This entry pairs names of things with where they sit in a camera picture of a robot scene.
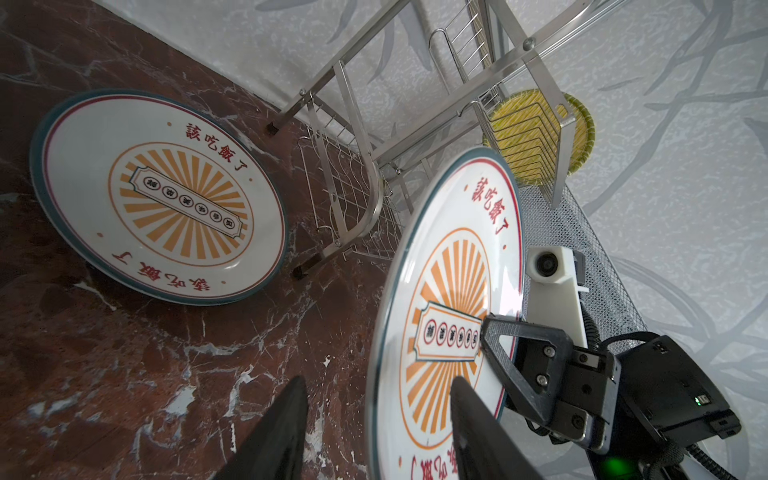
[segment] metal dish rack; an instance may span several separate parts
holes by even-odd
[[[277,132],[300,109],[306,107],[310,117],[310,132],[308,138],[303,140],[306,145],[303,146],[302,155],[306,153],[305,147],[313,149],[319,157],[320,169],[326,183],[323,193],[327,195],[328,203],[324,198],[313,196],[313,202],[316,205],[314,214],[318,229],[330,230],[332,243],[297,266],[293,271],[294,276],[301,278],[312,268],[346,251],[375,258],[393,257],[399,242],[401,225],[390,202],[391,190],[380,169],[393,167],[397,176],[413,165],[424,165],[427,157],[458,140],[478,124],[491,145],[499,150],[497,134],[503,135],[506,129],[495,131],[496,123],[490,120],[489,115],[506,99],[503,85],[505,79],[519,71],[521,66],[528,69],[546,99],[546,105],[539,105],[541,111],[546,113],[534,115],[531,128],[542,128],[542,131],[548,132],[548,136],[543,144],[529,146],[531,165],[547,172],[545,175],[547,181],[541,185],[541,192],[552,208],[559,205],[570,163],[575,117],[569,103],[541,62],[537,45],[544,47],[571,34],[588,20],[584,13],[591,7],[592,1],[576,0],[531,37],[522,30],[504,0],[466,2],[454,17],[455,21],[461,16],[461,12],[470,12],[469,22],[459,22],[461,26],[459,35],[449,36],[448,30],[454,21],[449,28],[436,31],[436,33],[442,32],[445,37],[462,84],[451,89],[441,72],[448,96],[428,109],[398,137],[375,146],[363,127],[362,116],[346,77],[345,66],[388,22],[392,21],[395,15],[409,3],[409,0],[392,0],[379,10],[267,128],[271,133]],[[515,46],[496,61],[491,61],[490,48],[485,41],[488,15],[482,13],[489,12],[487,7],[493,9],[499,24]],[[464,48],[467,45],[472,45],[473,39],[477,47],[469,48],[466,52],[469,53],[470,59],[473,55],[477,55],[480,60],[467,71],[464,64],[469,60],[463,61],[459,55],[465,51]],[[463,45],[457,50],[455,46],[459,42]],[[342,114],[337,114],[328,108],[327,104],[317,97],[318,92],[333,78],[338,83],[346,109]],[[468,110],[476,113],[477,121],[470,121],[464,127],[452,129],[453,133],[444,137],[434,147],[418,153],[405,168],[397,166],[399,162],[402,163],[403,158],[408,157],[408,154],[419,151],[416,147],[426,137],[443,129],[447,124],[455,122]],[[331,118],[325,124],[319,119],[318,113],[321,111],[326,112]],[[341,134],[337,134],[335,139],[327,134],[328,127],[332,123],[335,129],[341,128]],[[340,140],[343,136],[347,136],[349,141]],[[402,180],[402,178],[390,177],[390,180]],[[307,181],[312,193],[309,176]],[[403,188],[403,190],[408,200],[406,189]]]
[[[439,61],[435,57],[436,38],[445,41],[463,84],[466,84],[479,68],[482,70],[492,63],[480,2],[482,0],[467,0],[444,28],[434,30],[429,37],[429,54],[438,65],[440,79],[449,94],[452,89],[448,75],[439,67]],[[465,12],[468,12],[468,22],[457,22]],[[495,12],[499,19],[508,25],[506,31],[514,44],[521,45],[524,51],[535,49],[535,37],[526,36],[508,8],[502,7]],[[566,101],[538,55],[524,63],[544,97],[543,103],[536,101],[497,115],[497,110],[508,98],[504,86],[507,78],[504,78],[470,105],[477,117],[485,143],[496,149],[508,162],[514,161],[518,165],[518,182],[526,184],[532,178],[540,179],[538,184],[542,194],[549,200],[552,208],[557,208],[573,152],[576,117],[573,107]]]
[[[364,216],[370,198],[370,189],[366,166],[360,154],[351,146],[354,137],[349,142],[344,142],[339,137],[348,137],[348,131],[340,131],[338,136],[326,134],[329,125],[334,121],[331,118],[323,128],[318,130],[319,137],[313,135],[312,128],[307,126],[307,135],[300,138],[299,146],[312,202],[315,227],[319,232],[322,230],[329,232],[332,244],[340,248],[341,234],[349,232],[351,227]],[[326,180],[323,193],[327,198],[322,200],[315,198],[312,192],[310,170],[306,163],[306,158],[310,154],[316,155],[319,159],[317,170],[322,172]],[[392,205],[392,190],[389,184],[384,181],[383,186],[384,199],[378,222],[369,233],[352,243],[349,251],[373,259],[391,260],[395,256],[400,241],[402,223]],[[342,251],[342,255],[346,260],[346,252]]]

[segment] ceramic plate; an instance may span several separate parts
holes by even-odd
[[[277,271],[282,204],[243,145],[165,98],[96,91],[43,120],[35,193],[58,232],[117,281],[162,300],[229,303]]]
[[[371,478],[458,478],[451,381],[464,376],[498,418],[503,388],[480,350],[480,327],[488,312],[516,316],[522,307],[520,213],[504,159],[473,148],[444,165],[422,198],[376,319],[366,391]]]

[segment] stainless steel rack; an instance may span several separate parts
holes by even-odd
[[[396,247],[395,239],[399,239],[400,226],[391,206],[384,208],[385,197],[389,188],[386,186],[379,169],[393,166],[396,172],[402,171],[401,167],[396,166],[396,161],[404,153],[447,123],[461,117],[470,108],[475,110],[478,122],[481,124],[488,141],[498,148],[495,142],[495,134],[498,132],[494,132],[493,123],[488,118],[488,113],[504,99],[502,83],[505,78],[516,72],[521,65],[524,65],[536,80],[546,98],[546,107],[550,109],[558,124],[553,124],[552,129],[547,129],[551,132],[551,144],[539,147],[541,153],[537,158],[539,158],[539,163],[546,165],[548,171],[551,172],[547,177],[550,181],[546,188],[542,188],[542,193],[545,194],[552,207],[559,204],[565,176],[568,172],[568,162],[570,161],[570,146],[573,143],[574,131],[571,126],[574,125],[574,115],[562,92],[541,62],[536,45],[546,45],[553,38],[564,37],[574,31],[582,22],[588,20],[588,15],[585,13],[591,7],[593,0],[576,0],[554,20],[530,37],[525,34],[504,0],[472,0],[467,2],[462,10],[470,8],[474,9],[475,13],[472,14],[472,10],[470,11],[472,20],[463,25],[462,31],[474,35],[475,41],[477,38],[483,37],[483,32],[488,31],[488,16],[481,15],[481,13],[487,12],[486,6],[488,6],[492,8],[495,17],[514,48],[503,54],[497,61],[490,62],[490,55],[487,52],[483,53],[483,47],[488,47],[487,42],[485,45],[478,44],[478,48],[472,50],[475,50],[475,53],[481,52],[482,59],[469,72],[466,72],[463,66],[459,67],[457,57],[455,57],[457,68],[460,72],[465,72],[462,74],[463,84],[451,91],[446,83],[449,95],[443,101],[428,109],[398,137],[374,146],[368,132],[363,127],[362,116],[346,76],[345,66],[388,22],[392,21],[408,2],[409,0],[392,0],[379,10],[268,127],[269,131],[276,132],[300,109],[307,108],[311,127],[310,143],[320,157],[323,176],[326,181],[326,192],[330,202],[328,221],[322,222],[321,225],[319,217],[316,215],[316,222],[318,227],[330,227],[333,232],[333,242],[297,266],[294,269],[295,276],[305,276],[315,266],[352,248],[357,253],[367,253],[375,257],[391,257],[395,250],[391,247]],[[454,44],[459,41],[458,37],[449,39],[446,36],[445,38],[449,42],[450,48],[455,50]],[[465,44],[470,45],[471,39],[472,37]],[[326,134],[328,124],[321,124],[317,114],[319,99],[316,96],[333,78],[336,78],[338,83],[346,111],[341,114],[333,112],[331,118],[336,121],[334,124],[336,127],[341,126],[345,132],[351,135],[349,143],[332,142],[329,135]],[[431,153],[426,152],[414,161],[421,162],[424,157],[451,144],[467,131],[466,128],[455,129],[455,133],[451,137],[431,148]],[[331,150],[335,149],[339,152],[336,155],[336,158],[339,159],[338,162],[341,162],[341,158],[346,158],[350,165],[362,165],[360,168],[362,179],[355,177],[353,181],[351,177],[347,177],[349,180],[347,183],[342,181],[345,174],[341,173],[343,171],[340,168],[341,163],[334,169],[331,160],[332,155],[329,154],[330,145],[332,146]],[[382,217],[382,212],[384,212],[383,225],[374,230],[377,221]]]

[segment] wire basket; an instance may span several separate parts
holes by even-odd
[[[373,259],[391,260],[402,235],[402,223],[392,207],[392,190],[386,182],[382,210],[376,225],[351,245],[342,245],[341,233],[351,230],[365,215],[370,187],[366,166],[352,146],[354,136],[345,135],[343,132],[334,136],[328,135],[326,129],[330,123],[331,121],[320,129],[319,141],[310,127],[306,127],[307,135],[300,138],[302,162],[317,231],[328,233],[332,244],[344,249],[342,255],[345,259],[346,253],[352,252]],[[340,140],[345,137],[351,137],[348,143]],[[317,170],[326,178],[322,189],[325,197],[318,195],[319,192],[313,193],[310,171],[307,168],[307,158],[311,154],[317,157]],[[325,158],[328,172],[324,170]]]

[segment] wire mesh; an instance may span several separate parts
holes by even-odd
[[[563,190],[563,200],[556,209],[550,208],[536,187],[519,189],[518,200],[526,247],[562,245],[582,252],[586,257],[586,286],[589,293],[582,293],[581,301],[598,325],[601,338],[646,330],[645,322],[632,303],[611,259],[605,253],[568,186]],[[525,277],[524,314],[528,308],[530,282],[530,279]],[[613,349],[632,345],[633,343],[625,342]]]
[[[307,187],[313,204],[315,225],[318,231],[329,232],[332,242],[335,243],[339,239],[339,232],[342,229],[351,230],[366,212],[370,192],[366,166],[356,149],[353,149],[354,137],[349,143],[344,143],[338,137],[329,136],[322,132],[323,145],[320,145],[319,142],[315,142],[310,127],[306,127],[306,129],[307,135],[300,138],[300,149],[305,172],[307,172]],[[310,182],[306,156],[311,151],[312,155],[319,157],[319,149],[323,147],[325,147],[330,161],[336,196],[343,213],[343,226],[337,223],[338,219],[333,215],[328,187],[323,188],[324,195],[318,198],[319,195],[313,193]],[[323,173],[320,162],[317,162],[317,170],[321,174]],[[379,220],[370,233],[359,238],[349,250],[381,260],[391,260],[395,256],[402,235],[402,222],[392,206],[391,196],[392,190],[384,182],[384,201]]]

